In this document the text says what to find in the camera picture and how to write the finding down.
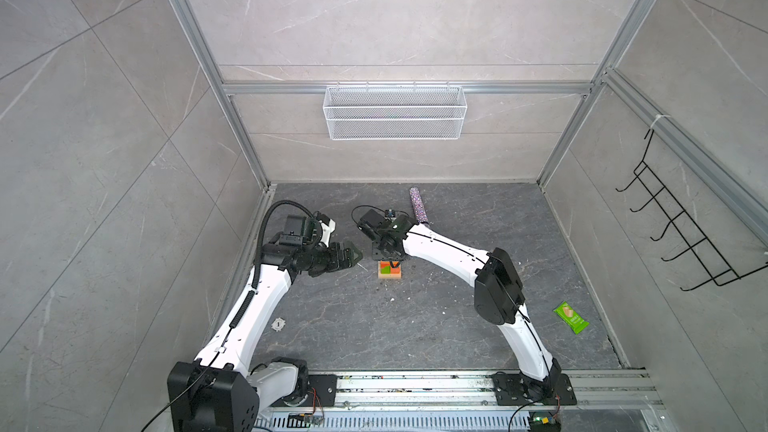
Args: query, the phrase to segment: dark gray marble floor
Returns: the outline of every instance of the dark gray marble floor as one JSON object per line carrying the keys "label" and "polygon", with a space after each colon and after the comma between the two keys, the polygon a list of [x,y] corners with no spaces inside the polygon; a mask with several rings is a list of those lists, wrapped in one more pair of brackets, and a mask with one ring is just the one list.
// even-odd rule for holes
{"label": "dark gray marble floor", "polygon": [[639,410],[563,410],[562,432],[647,432]]}
{"label": "dark gray marble floor", "polygon": [[[276,356],[302,358],[310,369],[516,368],[499,330],[473,308],[472,289],[421,259],[402,265],[402,279],[379,279],[370,241],[352,223],[367,204],[412,212],[407,184],[281,184],[290,198],[336,221],[332,240],[351,239],[366,255],[354,268],[298,277],[264,332],[254,364]],[[432,229],[476,248],[504,248],[523,280],[528,312],[563,369],[619,368],[605,327],[544,197],[535,184],[426,184]],[[357,217],[364,210],[357,211]],[[296,213],[279,207],[267,236]],[[574,334],[552,310],[568,301],[589,327]]]}

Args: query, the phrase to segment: green block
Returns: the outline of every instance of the green block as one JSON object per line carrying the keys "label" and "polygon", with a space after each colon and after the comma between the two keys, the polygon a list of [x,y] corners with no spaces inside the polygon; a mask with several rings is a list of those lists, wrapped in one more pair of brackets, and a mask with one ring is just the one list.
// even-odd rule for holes
{"label": "green block", "polygon": [[589,325],[589,322],[583,320],[581,315],[577,314],[567,302],[560,304],[554,312],[559,315],[566,324],[570,325],[571,329],[573,329],[573,332],[576,334],[586,329]]}

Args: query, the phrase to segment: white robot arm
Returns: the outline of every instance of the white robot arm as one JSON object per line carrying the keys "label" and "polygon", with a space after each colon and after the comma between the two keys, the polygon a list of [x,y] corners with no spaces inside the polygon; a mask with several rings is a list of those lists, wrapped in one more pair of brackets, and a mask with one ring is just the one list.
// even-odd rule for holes
{"label": "white robot arm", "polygon": [[[283,204],[301,208],[308,217],[289,216],[283,232],[262,245],[270,214]],[[504,334],[518,359],[528,399],[554,396],[560,367],[528,319],[520,277],[505,251],[460,244],[407,215],[385,218],[370,210],[357,225],[384,260],[423,258],[473,287],[475,311]],[[327,216],[313,215],[292,201],[278,201],[267,210],[256,236],[254,268],[226,321],[193,363],[178,362],[168,376],[176,432],[250,430],[258,413],[276,400],[294,405],[306,400],[309,373],[304,360],[276,358],[254,374],[248,368],[277,303],[299,273],[315,277],[352,267],[362,258],[350,242],[330,242],[334,228]]]}
{"label": "white robot arm", "polygon": [[[475,287],[478,272],[485,267],[488,260],[492,260],[488,251],[454,242],[423,224],[410,227],[402,246],[406,254],[439,265],[459,276],[470,287]],[[514,319],[513,323],[496,325],[512,348],[523,375],[543,382],[552,369],[552,354],[543,346],[536,329],[528,319],[525,304],[518,304]]]}
{"label": "white robot arm", "polygon": [[369,210],[357,223],[382,260],[423,258],[459,276],[475,289],[475,311],[498,326],[518,360],[530,398],[551,397],[561,373],[536,333],[509,255],[488,252],[443,237],[409,216],[385,217]]}

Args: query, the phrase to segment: wire basket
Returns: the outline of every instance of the wire basket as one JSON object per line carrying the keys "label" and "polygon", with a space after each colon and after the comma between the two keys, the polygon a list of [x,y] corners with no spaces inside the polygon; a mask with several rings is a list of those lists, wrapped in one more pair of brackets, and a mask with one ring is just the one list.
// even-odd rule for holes
{"label": "wire basket", "polygon": [[322,103],[332,140],[458,139],[460,86],[332,86]]}

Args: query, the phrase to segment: wooden block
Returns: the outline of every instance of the wooden block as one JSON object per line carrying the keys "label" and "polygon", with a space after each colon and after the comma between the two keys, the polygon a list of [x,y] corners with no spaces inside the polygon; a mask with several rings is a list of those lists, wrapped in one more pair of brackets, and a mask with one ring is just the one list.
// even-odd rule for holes
{"label": "wooden block", "polygon": [[402,278],[400,273],[400,262],[380,261],[379,278]]}

